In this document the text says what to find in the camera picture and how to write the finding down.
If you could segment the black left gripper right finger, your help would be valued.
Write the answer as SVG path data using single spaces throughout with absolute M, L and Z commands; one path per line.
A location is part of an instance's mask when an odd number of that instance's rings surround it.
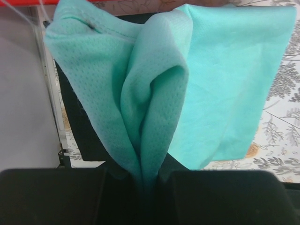
M 263 170 L 189 170 L 167 155 L 155 187 L 157 225 L 297 225 L 300 187 Z

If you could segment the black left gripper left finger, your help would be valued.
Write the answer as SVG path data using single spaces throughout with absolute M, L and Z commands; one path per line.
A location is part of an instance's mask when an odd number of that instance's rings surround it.
M 9 169 L 0 174 L 3 225 L 138 225 L 130 174 L 106 165 L 81 169 Z

